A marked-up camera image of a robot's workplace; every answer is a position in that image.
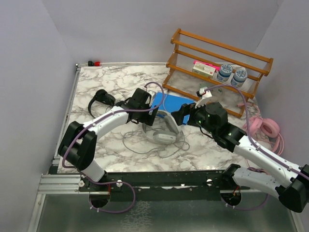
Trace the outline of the grey white headphones with cable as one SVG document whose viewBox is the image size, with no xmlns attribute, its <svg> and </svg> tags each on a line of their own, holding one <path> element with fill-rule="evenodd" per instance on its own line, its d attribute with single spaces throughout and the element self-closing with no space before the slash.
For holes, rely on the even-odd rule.
<svg viewBox="0 0 309 232">
<path fill-rule="evenodd" d="M 165 130 L 162 128 L 153 128 L 143 123 L 141 130 L 129 131 L 123 135 L 122 143 L 126 149 L 139 155 L 152 154 L 155 152 L 160 158 L 169 158 L 179 151 L 189 150 L 190 144 L 185 140 L 185 135 L 181 126 L 177 125 L 171 113 L 167 111 L 164 102 L 162 103 L 162 106 L 163 109 L 159 109 L 156 113 L 156 116 L 164 120 L 167 128 Z M 145 139 L 147 139 L 152 144 L 156 144 L 157 146 L 147 151 L 137 151 L 131 149 L 126 145 L 126 140 L 136 135 L 143 135 Z M 161 156 L 159 153 L 164 151 L 164 149 L 169 145 L 176 147 L 177 150 L 169 155 Z"/>
</svg>

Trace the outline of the black headphones with cable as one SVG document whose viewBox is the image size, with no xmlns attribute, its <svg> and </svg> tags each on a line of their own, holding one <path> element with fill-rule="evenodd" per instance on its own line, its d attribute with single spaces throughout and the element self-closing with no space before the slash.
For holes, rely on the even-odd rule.
<svg viewBox="0 0 309 232">
<path fill-rule="evenodd" d="M 106 90 L 104 90 L 104 89 L 99 89 L 99 90 L 95 93 L 94 97 L 90 100 L 90 102 L 89 102 L 89 104 L 88 104 L 88 107 L 87 107 L 89 114 L 90 114 L 93 118 L 95 118 L 95 117 L 93 116 L 93 114 L 92 114 L 92 112 L 91 112 L 91 107 L 92 107 L 92 104 L 93 104 L 94 102 L 100 102 L 100 103 L 102 103 L 102 104 L 106 104 L 106 105 L 108 105 L 108 106 L 113 107 L 113 106 L 115 106 L 115 97 L 112 96 L 111 94 L 107 93 Z"/>
</svg>

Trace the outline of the pink headphones with cable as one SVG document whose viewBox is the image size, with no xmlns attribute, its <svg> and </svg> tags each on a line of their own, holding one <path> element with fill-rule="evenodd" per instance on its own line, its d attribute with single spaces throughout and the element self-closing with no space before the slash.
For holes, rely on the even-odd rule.
<svg viewBox="0 0 309 232">
<path fill-rule="evenodd" d="M 268 143 L 271 147 L 271 151 L 280 156 L 284 150 L 284 140 L 280 134 L 279 125 L 270 118 L 262 118 L 257 105 L 250 102 L 247 104 L 257 110 L 256 115 L 249 118 L 250 135 L 256 137 L 257 141 Z M 270 140 L 262 140 L 263 136 L 258 135 L 258 132 L 263 133 L 270 139 L 275 139 L 275 141 L 271 142 Z"/>
</svg>

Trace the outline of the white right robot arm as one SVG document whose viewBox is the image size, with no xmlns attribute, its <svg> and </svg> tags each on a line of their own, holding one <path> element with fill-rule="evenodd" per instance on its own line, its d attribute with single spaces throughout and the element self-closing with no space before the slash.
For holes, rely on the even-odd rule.
<svg viewBox="0 0 309 232">
<path fill-rule="evenodd" d="M 291 211 L 301 213 L 309 202 L 309 166 L 299 166 L 260 145 L 244 130 L 228 122 L 227 111 L 218 102 L 195 107 L 183 104 L 180 110 L 172 112 L 177 124 L 185 116 L 188 123 L 209 132 L 218 146 L 240 155 L 265 173 L 250 171 L 239 165 L 230 165 L 222 176 L 227 189 L 235 186 L 249 187 L 272 195 Z"/>
</svg>

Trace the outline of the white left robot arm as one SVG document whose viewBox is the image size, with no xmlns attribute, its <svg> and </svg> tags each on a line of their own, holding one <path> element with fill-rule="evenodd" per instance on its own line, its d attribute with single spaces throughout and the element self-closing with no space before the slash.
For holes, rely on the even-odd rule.
<svg viewBox="0 0 309 232">
<path fill-rule="evenodd" d="M 138 88 L 127 100 L 116 103 L 110 111 L 85 123 L 74 121 L 68 128 L 57 153 L 70 168 L 76 168 L 90 178 L 90 185 L 100 191 L 106 187 L 105 171 L 94 159 L 97 141 L 130 121 L 150 125 L 154 121 L 159 105 L 151 107 L 152 96 Z"/>
</svg>

